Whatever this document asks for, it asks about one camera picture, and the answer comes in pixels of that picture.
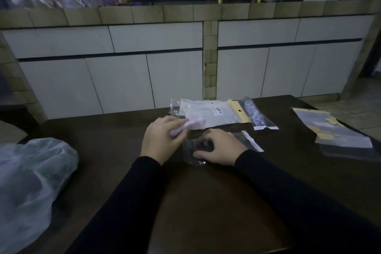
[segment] barcode label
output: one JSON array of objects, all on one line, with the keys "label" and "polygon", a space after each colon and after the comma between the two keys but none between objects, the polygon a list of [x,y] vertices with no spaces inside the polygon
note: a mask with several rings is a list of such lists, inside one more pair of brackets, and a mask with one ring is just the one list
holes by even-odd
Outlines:
[{"label": "barcode label", "polygon": [[223,114],[222,110],[219,109],[219,108],[214,108],[213,110],[214,110],[215,116],[218,116],[218,115],[220,115],[220,114]]}]

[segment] person's right hand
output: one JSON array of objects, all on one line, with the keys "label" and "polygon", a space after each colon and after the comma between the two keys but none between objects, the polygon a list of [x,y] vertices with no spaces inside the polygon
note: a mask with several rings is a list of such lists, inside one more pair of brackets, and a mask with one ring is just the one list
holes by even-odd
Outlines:
[{"label": "person's right hand", "polygon": [[239,155],[247,150],[247,147],[238,141],[232,133],[220,129],[207,130],[202,136],[201,141],[203,140],[212,141],[214,150],[212,152],[195,151],[193,157],[205,159],[212,163],[234,165]]}]

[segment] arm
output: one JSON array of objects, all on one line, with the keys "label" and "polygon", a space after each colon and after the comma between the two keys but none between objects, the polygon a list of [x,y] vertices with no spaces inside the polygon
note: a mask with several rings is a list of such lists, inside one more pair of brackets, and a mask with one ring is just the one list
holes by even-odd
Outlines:
[{"label": "arm", "polygon": [[145,132],[141,157],[74,240],[66,254],[145,253],[161,197],[160,167],[187,136],[171,130],[187,119],[159,118]]},{"label": "arm", "polygon": [[235,165],[246,174],[289,227],[298,247],[319,253],[380,252],[380,229],[358,214],[248,150],[231,133],[211,129],[204,139],[213,142],[214,151],[196,151],[193,156]]}]

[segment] dark furniture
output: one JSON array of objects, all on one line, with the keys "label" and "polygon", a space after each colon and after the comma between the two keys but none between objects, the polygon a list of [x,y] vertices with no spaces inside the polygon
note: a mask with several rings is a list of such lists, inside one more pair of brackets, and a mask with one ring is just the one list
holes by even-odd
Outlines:
[{"label": "dark furniture", "polygon": [[[381,163],[324,157],[316,135],[291,107],[313,108],[290,95],[258,98],[259,109],[279,130],[246,130],[264,158],[381,226]],[[78,170],[53,205],[48,230],[23,253],[63,253],[101,207],[140,153],[146,127],[168,108],[49,120],[24,141],[55,137],[80,157]],[[202,131],[192,131],[197,137]],[[381,143],[374,142],[378,149]],[[234,168],[196,167],[179,149],[164,165],[168,184],[152,229],[149,253],[263,253],[294,240],[282,220]]]}]

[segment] brick-patterned tile column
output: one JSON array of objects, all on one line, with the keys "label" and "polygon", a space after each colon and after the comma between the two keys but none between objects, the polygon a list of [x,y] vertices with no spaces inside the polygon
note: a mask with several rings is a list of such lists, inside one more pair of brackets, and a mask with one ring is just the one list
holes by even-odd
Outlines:
[{"label": "brick-patterned tile column", "polygon": [[26,105],[28,111],[39,122],[47,120],[42,107],[37,101],[36,96],[31,90],[19,62],[14,58],[7,43],[0,34],[0,70],[3,77],[8,82],[10,90],[13,92],[12,100],[16,103]]},{"label": "brick-patterned tile column", "polygon": [[216,99],[218,21],[204,21],[204,100]]}]

